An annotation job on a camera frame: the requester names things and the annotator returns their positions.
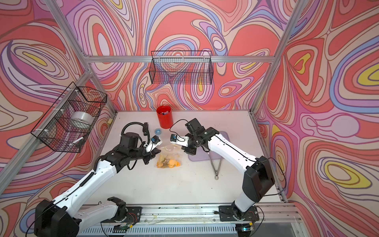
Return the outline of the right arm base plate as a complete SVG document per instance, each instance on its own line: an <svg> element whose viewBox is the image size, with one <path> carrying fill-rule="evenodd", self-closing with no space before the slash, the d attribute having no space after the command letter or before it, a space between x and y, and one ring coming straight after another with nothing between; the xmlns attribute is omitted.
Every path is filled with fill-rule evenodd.
<svg viewBox="0 0 379 237"><path fill-rule="evenodd" d="M222 222L249 221L255 223L260 220L256 206L251 206L247 211L242 212L236 206L220 205L214 214L218 214Z"/></svg>

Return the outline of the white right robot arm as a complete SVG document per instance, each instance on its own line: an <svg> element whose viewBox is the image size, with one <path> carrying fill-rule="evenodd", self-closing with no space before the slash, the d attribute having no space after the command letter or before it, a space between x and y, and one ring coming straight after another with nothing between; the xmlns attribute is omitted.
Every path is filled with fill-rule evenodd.
<svg viewBox="0 0 379 237"><path fill-rule="evenodd" d="M197 119L186 123L188 134L182 148L195 155L197 148L214 152L243 173L242 193L231 204L232 217L242 220L248 210L275 185L271 164L264 156L255 157L232 144L219 131L204 128Z"/></svg>

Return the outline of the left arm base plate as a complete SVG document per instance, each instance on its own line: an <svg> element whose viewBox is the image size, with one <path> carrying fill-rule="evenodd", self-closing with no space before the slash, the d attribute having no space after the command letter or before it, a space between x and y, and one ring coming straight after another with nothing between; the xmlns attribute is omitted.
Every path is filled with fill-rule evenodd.
<svg viewBox="0 0 379 237"><path fill-rule="evenodd" d="M141 206L126 206L118 208L115 216L111 219L115 222L125 222L129 224L136 224L140 222L142 214Z"/></svg>

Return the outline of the clear resealable bag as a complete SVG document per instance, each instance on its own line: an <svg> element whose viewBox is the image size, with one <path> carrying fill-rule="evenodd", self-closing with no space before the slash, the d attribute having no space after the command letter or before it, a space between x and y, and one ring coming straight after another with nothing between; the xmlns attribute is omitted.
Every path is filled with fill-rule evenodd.
<svg viewBox="0 0 379 237"><path fill-rule="evenodd" d="M160 147L156 167L157 168L176 168L182 165L183 151L181 146L170 144Z"/></svg>

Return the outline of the metal tongs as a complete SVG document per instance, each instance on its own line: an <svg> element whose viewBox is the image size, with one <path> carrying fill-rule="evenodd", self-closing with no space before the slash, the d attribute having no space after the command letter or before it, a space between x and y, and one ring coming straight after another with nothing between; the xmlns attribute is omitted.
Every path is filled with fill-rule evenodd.
<svg viewBox="0 0 379 237"><path fill-rule="evenodd" d="M219 173L221 169L221 164L223 161L223 157L220 156L218 153L210 151L208 153L209 161L211 163L211 167L214 172L214 179L218 180L219 179Z"/></svg>

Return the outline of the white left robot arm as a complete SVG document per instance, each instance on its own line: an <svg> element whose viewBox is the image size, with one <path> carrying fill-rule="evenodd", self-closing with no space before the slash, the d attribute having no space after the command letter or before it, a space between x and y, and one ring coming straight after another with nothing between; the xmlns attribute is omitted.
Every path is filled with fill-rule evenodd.
<svg viewBox="0 0 379 237"><path fill-rule="evenodd" d="M162 141L153 136L145 143L139 134L128 132L120 143L100 156L94 168L74 186L52 201L41 201L35 211L34 234L37 237L75 237L85 229L105 220L123 222L127 217L138 222L135 214L128 211L125 201L110 197L106 202L80 211L83 204L109 179L118 174L131 161L143 160L148 164L160 153Z"/></svg>

